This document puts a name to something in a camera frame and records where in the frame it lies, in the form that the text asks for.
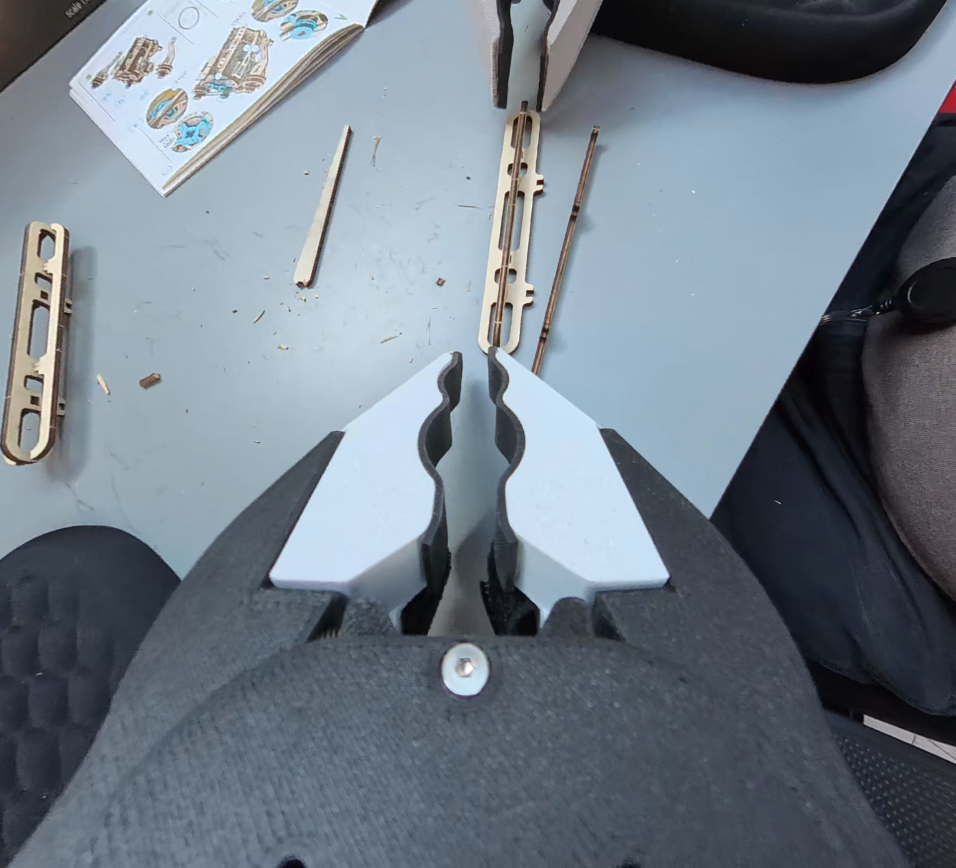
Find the assembled wooden frame part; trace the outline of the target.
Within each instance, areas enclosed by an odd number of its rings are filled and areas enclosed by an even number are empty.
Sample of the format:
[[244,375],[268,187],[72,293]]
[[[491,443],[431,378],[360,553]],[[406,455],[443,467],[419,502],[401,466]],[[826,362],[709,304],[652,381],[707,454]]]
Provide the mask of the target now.
[[11,466],[46,457],[65,417],[69,253],[64,225],[34,221],[25,229],[2,422],[3,460]]

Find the pointed wooden stick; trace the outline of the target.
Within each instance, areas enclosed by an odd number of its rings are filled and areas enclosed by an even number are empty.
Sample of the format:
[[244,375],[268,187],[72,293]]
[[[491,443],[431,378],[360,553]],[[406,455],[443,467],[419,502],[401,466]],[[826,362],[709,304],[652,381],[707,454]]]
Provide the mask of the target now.
[[310,287],[317,273],[317,265],[333,204],[341,180],[341,169],[352,137],[352,128],[346,124],[341,132],[336,151],[330,162],[317,210],[310,224],[306,240],[296,262],[293,282],[297,288]]

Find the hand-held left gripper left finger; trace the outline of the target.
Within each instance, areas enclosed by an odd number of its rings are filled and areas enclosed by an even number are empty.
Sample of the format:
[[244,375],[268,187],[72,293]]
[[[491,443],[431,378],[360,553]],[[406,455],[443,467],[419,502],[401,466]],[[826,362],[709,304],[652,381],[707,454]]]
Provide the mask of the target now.
[[462,376],[462,354],[441,354],[344,427],[272,565],[274,587],[369,599],[393,623],[430,623],[450,568],[437,465]]

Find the open instruction booklet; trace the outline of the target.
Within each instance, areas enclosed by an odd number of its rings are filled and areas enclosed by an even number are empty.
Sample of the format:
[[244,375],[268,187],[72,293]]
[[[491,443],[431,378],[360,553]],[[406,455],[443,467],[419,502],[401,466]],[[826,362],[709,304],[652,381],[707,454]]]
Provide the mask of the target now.
[[70,96],[161,195],[362,33],[379,0],[147,0]]

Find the black badge reel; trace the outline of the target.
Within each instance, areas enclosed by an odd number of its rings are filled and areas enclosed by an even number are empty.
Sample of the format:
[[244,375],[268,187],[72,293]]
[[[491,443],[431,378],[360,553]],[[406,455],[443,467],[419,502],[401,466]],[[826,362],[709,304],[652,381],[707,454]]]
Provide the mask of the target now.
[[909,276],[895,293],[868,306],[828,312],[819,322],[826,326],[844,320],[868,321],[875,316],[898,313],[910,325],[939,329],[955,324],[955,259],[927,264]]

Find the black mesh chair seat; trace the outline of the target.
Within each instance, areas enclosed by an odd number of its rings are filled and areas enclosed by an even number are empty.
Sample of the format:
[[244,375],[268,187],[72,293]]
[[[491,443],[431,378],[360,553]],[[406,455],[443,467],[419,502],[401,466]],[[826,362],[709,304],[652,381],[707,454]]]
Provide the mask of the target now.
[[824,715],[881,823],[912,866],[955,865],[955,765],[851,718]]

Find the slotted wooden frame piece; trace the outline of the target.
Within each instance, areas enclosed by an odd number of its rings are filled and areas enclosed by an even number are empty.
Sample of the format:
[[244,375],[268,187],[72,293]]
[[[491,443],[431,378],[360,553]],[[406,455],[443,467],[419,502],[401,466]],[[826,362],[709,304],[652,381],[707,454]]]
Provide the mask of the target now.
[[537,170],[540,130],[540,115],[527,101],[506,122],[478,334],[484,353],[517,349],[523,314],[533,302],[528,264],[533,205],[544,189]]

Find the thin dark wooden rod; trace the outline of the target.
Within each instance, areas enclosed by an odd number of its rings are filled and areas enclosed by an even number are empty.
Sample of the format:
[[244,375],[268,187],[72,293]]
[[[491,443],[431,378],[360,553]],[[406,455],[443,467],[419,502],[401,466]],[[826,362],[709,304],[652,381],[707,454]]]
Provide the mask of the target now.
[[595,125],[592,128],[586,153],[581,165],[578,184],[576,187],[575,195],[573,197],[571,211],[567,220],[567,226],[564,233],[562,245],[558,254],[556,272],[555,272],[552,288],[549,293],[549,298],[548,298],[545,313],[544,313],[541,331],[539,334],[534,357],[532,360],[532,373],[535,375],[540,375],[541,373],[544,355],[546,352],[551,330],[554,324],[560,289],[562,287],[567,265],[569,263],[570,252],[571,252],[573,240],[575,238],[575,233],[577,230],[580,210],[583,204],[583,199],[585,197],[587,183],[591,173],[591,168],[593,166],[594,156],[596,153],[596,148],[598,143],[599,130],[600,128],[598,125]]

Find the person's dark trousers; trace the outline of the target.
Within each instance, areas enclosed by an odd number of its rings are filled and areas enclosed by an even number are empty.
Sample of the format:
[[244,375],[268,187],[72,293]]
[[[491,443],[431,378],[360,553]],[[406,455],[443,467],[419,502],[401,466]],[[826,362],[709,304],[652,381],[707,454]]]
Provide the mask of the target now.
[[954,730],[954,602],[882,507],[866,439],[864,338],[918,219],[954,178],[939,113],[711,515],[749,565],[824,699]]

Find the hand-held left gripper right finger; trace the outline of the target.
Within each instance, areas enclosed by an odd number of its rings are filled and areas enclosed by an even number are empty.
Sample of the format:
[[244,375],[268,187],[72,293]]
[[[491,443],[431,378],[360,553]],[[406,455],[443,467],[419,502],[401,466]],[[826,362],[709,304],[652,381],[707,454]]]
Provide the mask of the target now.
[[487,354],[498,484],[495,573],[545,622],[563,599],[663,588],[669,573],[598,424],[508,354]]

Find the red object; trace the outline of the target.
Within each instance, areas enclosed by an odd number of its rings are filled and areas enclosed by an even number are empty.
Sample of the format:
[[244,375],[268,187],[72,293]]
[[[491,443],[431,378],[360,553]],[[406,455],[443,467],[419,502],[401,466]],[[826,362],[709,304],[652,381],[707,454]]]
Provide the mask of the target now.
[[933,121],[927,128],[926,137],[941,132],[943,135],[954,134],[955,129],[955,82],[953,82],[945,99],[935,114]]

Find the person's grey shirt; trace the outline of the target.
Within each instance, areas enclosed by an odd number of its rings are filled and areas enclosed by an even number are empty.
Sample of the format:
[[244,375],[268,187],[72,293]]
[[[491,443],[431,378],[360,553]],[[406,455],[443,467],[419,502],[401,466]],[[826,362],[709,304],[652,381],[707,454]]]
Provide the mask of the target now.
[[869,454],[902,543],[955,599],[955,336],[901,312],[879,315],[864,341]]

